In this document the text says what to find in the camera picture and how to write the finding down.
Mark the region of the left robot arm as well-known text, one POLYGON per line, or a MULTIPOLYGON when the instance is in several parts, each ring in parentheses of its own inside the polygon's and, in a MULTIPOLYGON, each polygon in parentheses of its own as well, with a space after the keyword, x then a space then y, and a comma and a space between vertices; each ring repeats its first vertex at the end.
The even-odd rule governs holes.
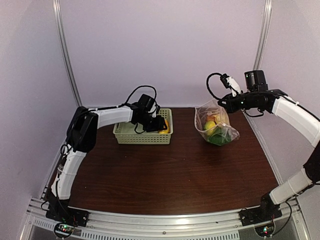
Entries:
POLYGON ((71 188, 82 160, 96 145, 97 132, 101 127, 131 123, 141 125, 144 133, 167 130, 169 125, 158 113, 160 106, 155 97, 142 94, 137 102, 126 101, 118 106, 86 108, 78 107, 66 132, 66 140, 61 146, 61 162, 47 195, 49 210, 61 222, 72 218, 68 207, 71 188))

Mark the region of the toy orange mango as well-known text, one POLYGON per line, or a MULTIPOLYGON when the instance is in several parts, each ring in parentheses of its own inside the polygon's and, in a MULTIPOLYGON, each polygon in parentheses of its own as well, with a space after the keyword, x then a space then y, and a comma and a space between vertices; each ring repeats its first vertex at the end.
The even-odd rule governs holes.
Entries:
POLYGON ((170 133, 170 124, 167 119, 164 120, 165 122, 165 128, 163 130, 159 130, 159 134, 169 134, 170 133))

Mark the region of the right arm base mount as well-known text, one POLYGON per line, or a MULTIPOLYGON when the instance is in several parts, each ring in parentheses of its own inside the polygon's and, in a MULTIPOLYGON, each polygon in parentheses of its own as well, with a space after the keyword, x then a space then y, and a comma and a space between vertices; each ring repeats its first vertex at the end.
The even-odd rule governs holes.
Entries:
POLYGON ((239 212, 239 219, 242 226, 256 225, 264 222, 270 222, 282 216, 282 211, 279 208, 271 212, 264 212, 261 206, 253 208, 242 208, 239 212))

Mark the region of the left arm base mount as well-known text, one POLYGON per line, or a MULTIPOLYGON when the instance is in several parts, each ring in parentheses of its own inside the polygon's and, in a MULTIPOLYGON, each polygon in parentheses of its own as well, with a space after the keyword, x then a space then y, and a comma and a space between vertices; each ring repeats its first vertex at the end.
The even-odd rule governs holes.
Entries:
POLYGON ((69 207, 67 209, 53 209, 49 207, 45 217, 74 227, 86 227, 89 218, 89 212, 86 210, 69 207))

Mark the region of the toy green yellow mango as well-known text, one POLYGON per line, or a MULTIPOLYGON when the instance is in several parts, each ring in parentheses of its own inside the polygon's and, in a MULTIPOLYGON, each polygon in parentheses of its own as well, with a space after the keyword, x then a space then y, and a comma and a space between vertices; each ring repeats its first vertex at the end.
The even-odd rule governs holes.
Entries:
POLYGON ((216 126, 215 121, 207 121, 204 125, 204 130, 208 131, 216 126))

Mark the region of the toy bok choy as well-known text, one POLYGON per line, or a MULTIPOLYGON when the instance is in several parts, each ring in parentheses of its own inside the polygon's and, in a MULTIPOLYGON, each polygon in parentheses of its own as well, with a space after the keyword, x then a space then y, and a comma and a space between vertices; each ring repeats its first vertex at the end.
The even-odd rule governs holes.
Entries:
POLYGON ((217 129, 212 135, 210 135, 207 141, 217 146, 223 146, 232 141, 231 135, 228 132, 217 129))

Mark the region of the toy red tomato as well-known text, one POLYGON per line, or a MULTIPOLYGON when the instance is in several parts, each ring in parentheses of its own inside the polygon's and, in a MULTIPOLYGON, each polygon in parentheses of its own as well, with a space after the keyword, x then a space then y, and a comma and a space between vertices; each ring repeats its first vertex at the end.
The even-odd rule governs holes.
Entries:
POLYGON ((206 121, 207 122, 215 122, 216 121, 216 116, 215 115, 208 115, 207 117, 206 117, 206 121))

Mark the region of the green plastic basket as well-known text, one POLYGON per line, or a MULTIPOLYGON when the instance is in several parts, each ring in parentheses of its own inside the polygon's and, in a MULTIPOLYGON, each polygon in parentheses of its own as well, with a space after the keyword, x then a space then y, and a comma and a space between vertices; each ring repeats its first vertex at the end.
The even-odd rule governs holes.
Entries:
POLYGON ((164 117, 167 121, 167 133, 144 132, 138 134, 135 132, 135 125, 130 122, 116 123, 113 127, 113 134, 120 145, 168 145, 171 142, 171 136, 174 132, 173 114, 170 108, 161 108, 158 115, 164 117))

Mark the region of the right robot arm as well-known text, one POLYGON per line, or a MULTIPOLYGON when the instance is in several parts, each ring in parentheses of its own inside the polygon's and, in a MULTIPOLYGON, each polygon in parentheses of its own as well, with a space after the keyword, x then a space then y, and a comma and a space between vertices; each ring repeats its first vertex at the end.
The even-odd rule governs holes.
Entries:
POLYGON ((229 114, 250 109, 273 114, 301 133, 314 148, 298 173, 261 198, 256 216, 266 221, 281 203, 320 182, 320 120, 282 90, 270 90, 262 70, 247 71, 244 76, 246 92, 241 90, 233 77, 225 73, 219 76, 231 93, 219 99, 218 105, 229 114))

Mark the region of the clear zip top bag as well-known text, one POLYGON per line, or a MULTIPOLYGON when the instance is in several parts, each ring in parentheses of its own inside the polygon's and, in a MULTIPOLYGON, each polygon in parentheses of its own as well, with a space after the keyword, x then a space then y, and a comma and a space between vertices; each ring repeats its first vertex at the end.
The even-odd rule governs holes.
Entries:
POLYGON ((206 142, 216 146, 240 138, 240 133, 231 126, 226 110, 214 99, 195 108, 194 126, 206 142))

